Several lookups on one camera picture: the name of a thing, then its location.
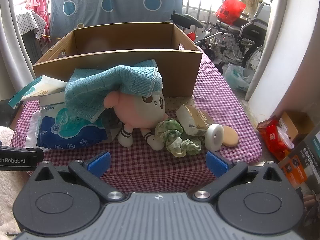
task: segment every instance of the white wall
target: white wall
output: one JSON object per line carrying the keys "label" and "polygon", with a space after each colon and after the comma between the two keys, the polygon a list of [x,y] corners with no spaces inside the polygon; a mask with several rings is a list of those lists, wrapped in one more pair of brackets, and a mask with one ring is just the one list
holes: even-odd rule
{"label": "white wall", "polygon": [[281,115],[284,110],[309,111],[311,117],[320,114],[320,11],[308,49],[300,67],[286,91],[281,102],[274,111]]}
{"label": "white wall", "polygon": [[319,0],[288,0],[274,50],[249,100],[258,121],[273,115],[294,79],[307,51],[318,8]]}
{"label": "white wall", "polygon": [[15,93],[16,92],[12,86],[10,77],[0,54],[0,101],[13,97]]}

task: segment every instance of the cardboard package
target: cardboard package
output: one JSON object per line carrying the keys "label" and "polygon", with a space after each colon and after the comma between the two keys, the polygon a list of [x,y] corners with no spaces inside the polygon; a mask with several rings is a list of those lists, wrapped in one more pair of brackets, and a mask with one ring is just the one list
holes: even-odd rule
{"label": "cardboard package", "polygon": [[188,135],[205,136],[213,119],[203,110],[182,105],[176,112],[177,118]]}
{"label": "cardboard package", "polygon": [[294,188],[305,182],[320,193],[320,123],[278,165]]}
{"label": "cardboard package", "polygon": [[37,77],[68,81],[75,68],[108,69],[155,59],[165,97],[193,93],[202,58],[188,36],[171,23],[118,23],[75,29],[33,66]]}
{"label": "cardboard package", "polygon": [[297,111],[284,111],[279,119],[279,126],[289,136],[294,146],[297,146],[314,128],[308,114]]}

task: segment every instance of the stuffed toy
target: stuffed toy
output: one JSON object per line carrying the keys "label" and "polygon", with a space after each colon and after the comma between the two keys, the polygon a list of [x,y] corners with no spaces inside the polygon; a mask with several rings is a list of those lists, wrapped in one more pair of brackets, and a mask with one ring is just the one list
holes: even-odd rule
{"label": "stuffed toy", "polygon": [[118,135],[118,142],[122,146],[132,145],[132,131],[139,128],[152,149],[158,151],[164,147],[164,143],[157,140],[150,130],[168,118],[161,92],[153,91],[151,96],[146,98],[112,91],[104,98],[103,105],[105,108],[113,107],[117,117],[124,124]]}

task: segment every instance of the curtain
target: curtain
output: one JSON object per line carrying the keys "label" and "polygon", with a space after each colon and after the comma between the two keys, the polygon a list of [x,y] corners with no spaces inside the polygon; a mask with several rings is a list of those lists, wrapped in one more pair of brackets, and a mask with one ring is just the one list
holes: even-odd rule
{"label": "curtain", "polygon": [[0,0],[0,52],[16,92],[34,80],[35,74],[22,42],[12,0]]}
{"label": "curtain", "polygon": [[286,5],[287,0],[273,0],[266,39],[263,44],[263,52],[261,54],[260,62],[258,64],[256,73],[254,74],[253,79],[248,88],[247,94],[245,95],[245,100],[247,101],[251,98],[254,90],[256,89],[260,81],[260,78],[262,77],[264,70],[266,69],[269,58],[273,51],[273,47],[275,46],[276,40],[279,35]]}

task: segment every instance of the table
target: table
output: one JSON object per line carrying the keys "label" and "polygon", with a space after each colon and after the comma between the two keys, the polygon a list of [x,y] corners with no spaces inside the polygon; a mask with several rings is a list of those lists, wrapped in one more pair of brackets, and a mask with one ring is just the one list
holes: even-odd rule
{"label": "table", "polygon": [[[165,99],[167,114],[175,117],[174,105],[188,101],[205,110],[216,123],[228,125],[239,135],[236,147],[222,146],[218,151],[229,160],[258,161],[262,150],[260,141],[243,108],[210,59],[203,53],[193,92],[193,98]],[[17,123],[11,146],[23,147],[31,114],[39,109],[38,101],[29,101]],[[134,143],[122,147],[117,140],[74,150],[49,150],[45,160],[54,165],[67,165],[72,160],[88,160],[102,151],[111,153],[111,167],[101,179],[123,191],[178,192],[208,183],[214,176],[205,164],[206,150],[198,155],[176,158],[166,149],[153,151],[138,129],[133,132]]]}

